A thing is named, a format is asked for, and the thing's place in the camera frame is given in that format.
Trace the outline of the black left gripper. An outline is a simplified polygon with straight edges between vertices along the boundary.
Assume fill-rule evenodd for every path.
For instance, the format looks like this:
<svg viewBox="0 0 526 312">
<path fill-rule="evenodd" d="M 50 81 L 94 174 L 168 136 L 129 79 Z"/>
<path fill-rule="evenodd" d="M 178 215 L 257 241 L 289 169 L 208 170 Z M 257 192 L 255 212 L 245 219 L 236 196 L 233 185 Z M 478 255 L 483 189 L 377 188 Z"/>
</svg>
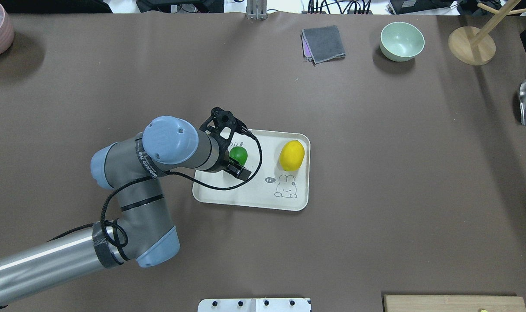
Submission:
<svg viewBox="0 0 526 312">
<path fill-rule="evenodd" d="M 212 132 L 211 137 L 215 140 L 218 154 L 215 164 L 211 167 L 211 172 L 227 171 L 235 179 L 246 181 L 252 172 L 241 165 L 234 158 L 229 157 L 229 146 L 233 138 L 233 132 L 222 136 L 220 132 Z"/>
</svg>

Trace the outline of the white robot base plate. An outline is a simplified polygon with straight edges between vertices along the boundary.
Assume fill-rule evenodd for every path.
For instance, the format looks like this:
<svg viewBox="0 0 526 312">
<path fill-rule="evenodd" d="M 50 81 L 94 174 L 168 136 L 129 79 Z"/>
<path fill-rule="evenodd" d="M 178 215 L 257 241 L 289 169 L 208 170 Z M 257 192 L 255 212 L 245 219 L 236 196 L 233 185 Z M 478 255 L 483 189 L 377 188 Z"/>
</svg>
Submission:
<svg viewBox="0 0 526 312">
<path fill-rule="evenodd" d="M 198 312 L 312 312 L 307 298 L 203 299 Z"/>
</svg>

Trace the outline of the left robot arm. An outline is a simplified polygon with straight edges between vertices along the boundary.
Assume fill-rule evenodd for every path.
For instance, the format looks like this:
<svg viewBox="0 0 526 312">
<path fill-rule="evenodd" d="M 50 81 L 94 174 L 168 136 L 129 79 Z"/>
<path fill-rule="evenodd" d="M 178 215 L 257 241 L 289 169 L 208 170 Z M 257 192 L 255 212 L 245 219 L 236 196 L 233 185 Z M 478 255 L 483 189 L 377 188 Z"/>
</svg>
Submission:
<svg viewBox="0 0 526 312">
<path fill-rule="evenodd" d="M 135 137 L 96 152 L 91 175 L 111 191 L 99 221 L 0 259 L 0 310 L 131 259 L 149 268 L 176 255 L 180 249 L 176 225 L 159 180 L 176 175 L 176 168 L 188 168 L 224 171 L 247 184 L 255 173 L 229 157 L 235 133 L 256 140 L 243 122 L 219 108 L 199 129 L 164 115 Z"/>
</svg>

